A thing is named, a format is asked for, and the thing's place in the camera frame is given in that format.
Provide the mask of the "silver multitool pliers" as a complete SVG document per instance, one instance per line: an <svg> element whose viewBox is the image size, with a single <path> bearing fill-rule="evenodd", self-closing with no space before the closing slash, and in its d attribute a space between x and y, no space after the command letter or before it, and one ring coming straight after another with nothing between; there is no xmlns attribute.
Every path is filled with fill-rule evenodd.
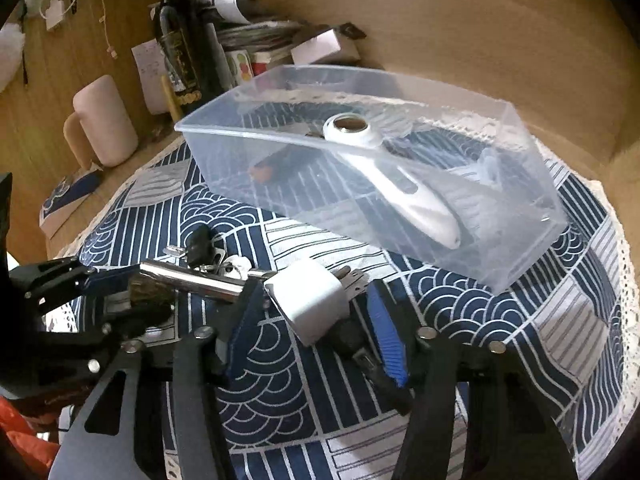
<svg viewBox="0 0 640 480"><path fill-rule="evenodd" d="M134 270L134 280L160 283L179 292L233 302L239 298L247 280L203 273L160 260L144 260Z"/></svg>

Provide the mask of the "white power adapter cube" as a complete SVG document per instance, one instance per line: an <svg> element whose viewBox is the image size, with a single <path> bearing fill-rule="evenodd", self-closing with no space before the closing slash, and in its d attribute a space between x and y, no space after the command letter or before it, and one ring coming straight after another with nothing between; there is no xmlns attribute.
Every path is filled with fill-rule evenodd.
<svg viewBox="0 0 640 480"><path fill-rule="evenodd" d="M298 259L264 283L265 291L299 342L309 347L341 320L366 291L369 275L348 269L339 278L316 260Z"/></svg>

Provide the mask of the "white handheld magnifier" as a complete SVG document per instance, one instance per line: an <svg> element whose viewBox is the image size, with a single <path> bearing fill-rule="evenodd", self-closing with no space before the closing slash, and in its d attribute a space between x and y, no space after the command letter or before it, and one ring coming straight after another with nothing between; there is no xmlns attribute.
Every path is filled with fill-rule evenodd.
<svg viewBox="0 0 640 480"><path fill-rule="evenodd" d="M334 115L323 124L323 136L334 143L385 153L381 133L354 113ZM448 249L461 243L459 223L445 202L399 166L383 165L373 156L341 153L352 168L366 177L394 209L419 231Z"/></svg>

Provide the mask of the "stitch cartoon sticker card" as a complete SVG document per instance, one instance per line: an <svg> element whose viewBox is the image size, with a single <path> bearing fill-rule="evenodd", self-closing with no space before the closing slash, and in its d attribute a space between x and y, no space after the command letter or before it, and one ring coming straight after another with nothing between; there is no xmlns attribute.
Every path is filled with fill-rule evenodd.
<svg viewBox="0 0 640 480"><path fill-rule="evenodd" d="M39 227L50 240L79 206L101 185L103 170L92 164L58 182L39 211Z"/></svg>

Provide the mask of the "black key fob keys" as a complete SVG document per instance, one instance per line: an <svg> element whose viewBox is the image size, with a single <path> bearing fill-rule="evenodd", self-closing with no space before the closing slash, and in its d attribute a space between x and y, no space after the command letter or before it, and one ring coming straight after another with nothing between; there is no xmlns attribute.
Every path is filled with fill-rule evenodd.
<svg viewBox="0 0 640 480"><path fill-rule="evenodd" d="M168 245L163 253L186 263L192 270L224 278L245 281L250 277L252 263L247 258L229 255L214 243L214 230L206 224L198 226L183 246Z"/></svg>

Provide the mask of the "clear plastic storage box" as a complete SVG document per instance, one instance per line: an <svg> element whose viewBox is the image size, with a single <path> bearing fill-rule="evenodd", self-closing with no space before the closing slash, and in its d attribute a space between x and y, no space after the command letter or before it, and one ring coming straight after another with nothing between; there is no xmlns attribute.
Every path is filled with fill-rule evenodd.
<svg viewBox="0 0 640 480"><path fill-rule="evenodd" d="M497 292L567 224L514 106L436 80L283 65L176 128L213 191Z"/></svg>

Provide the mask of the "pink ceramic mug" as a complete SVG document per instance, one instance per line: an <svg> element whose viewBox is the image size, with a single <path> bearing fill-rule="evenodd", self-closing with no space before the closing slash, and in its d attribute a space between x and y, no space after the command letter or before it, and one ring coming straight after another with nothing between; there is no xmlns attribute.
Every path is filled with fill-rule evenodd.
<svg viewBox="0 0 640 480"><path fill-rule="evenodd" d="M111 75L87 84L73 97L63 136L83 170L119 166L137 151L139 139Z"/></svg>

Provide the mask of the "wooden stick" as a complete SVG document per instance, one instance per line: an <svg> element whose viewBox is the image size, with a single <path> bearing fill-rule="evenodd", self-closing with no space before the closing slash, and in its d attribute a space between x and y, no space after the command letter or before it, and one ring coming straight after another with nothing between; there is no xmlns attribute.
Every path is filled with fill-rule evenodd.
<svg viewBox="0 0 640 480"><path fill-rule="evenodd" d="M162 85L171 120L175 124L183 118L182 108L167 75L160 76L160 84Z"/></svg>

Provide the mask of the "white notepaper sheet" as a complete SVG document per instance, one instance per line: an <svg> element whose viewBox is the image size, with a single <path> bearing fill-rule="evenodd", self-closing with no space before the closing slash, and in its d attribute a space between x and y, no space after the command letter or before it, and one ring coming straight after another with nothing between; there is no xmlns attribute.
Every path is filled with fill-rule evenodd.
<svg viewBox="0 0 640 480"><path fill-rule="evenodd" d="M167 75L162 49L155 39L131 48L146 109L151 115L169 112L162 77Z"/></svg>

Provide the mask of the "dark wine bottle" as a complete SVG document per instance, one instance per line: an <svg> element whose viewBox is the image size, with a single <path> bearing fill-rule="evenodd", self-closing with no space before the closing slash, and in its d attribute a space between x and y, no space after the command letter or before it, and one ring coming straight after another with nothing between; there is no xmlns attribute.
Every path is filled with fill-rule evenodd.
<svg viewBox="0 0 640 480"><path fill-rule="evenodd" d="M186 114L210 96L189 0L160 0L154 11L154 34L162 50L172 90Z"/></svg>

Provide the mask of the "stack of books papers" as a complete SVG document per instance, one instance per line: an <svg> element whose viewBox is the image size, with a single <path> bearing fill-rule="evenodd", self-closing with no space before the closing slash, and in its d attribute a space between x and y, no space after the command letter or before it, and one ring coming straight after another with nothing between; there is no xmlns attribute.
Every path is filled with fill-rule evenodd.
<svg viewBox="0 0 640 480"><path fill-rule="evenodd" d="M336 29L357 42L367 34L351 22L315 25L277 16L257 0L191 0L203 22L222 88L239 84L272 68L294 64L291 51L302 42Z"/></svg>

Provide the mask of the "white small card box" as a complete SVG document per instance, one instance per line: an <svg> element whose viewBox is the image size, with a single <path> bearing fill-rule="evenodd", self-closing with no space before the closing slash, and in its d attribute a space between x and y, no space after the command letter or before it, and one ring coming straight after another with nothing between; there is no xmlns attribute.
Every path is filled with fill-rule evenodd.
<svg viewBox="0 0 640 480"><path fill-rule="evenodd" d="M360 61L356 44L336 29L314 36L291 51L295 65L352 64Z"/></svg>

